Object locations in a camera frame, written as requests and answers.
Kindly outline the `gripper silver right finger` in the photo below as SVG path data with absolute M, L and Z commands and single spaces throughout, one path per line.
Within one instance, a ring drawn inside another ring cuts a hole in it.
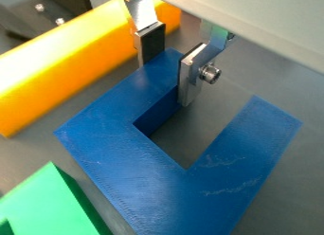
M 200 30 L 203 38 L 208 41 L 200 43 L 183 56 L 179 63 L 177 100 L 183 106 L 188 106 L 197 97 L 203 82 L 216 83 L 221 70 L 213 65 L 212 60 L 235 37 L 227 29 L 211 22 L 203 22 Z

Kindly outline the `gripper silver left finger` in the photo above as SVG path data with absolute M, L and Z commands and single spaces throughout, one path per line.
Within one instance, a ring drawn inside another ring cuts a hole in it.
M 164 51 L 165 24 L 159 21 L 153 0 L 124 0 L 135 25 L 135 48 L 144 66 Z

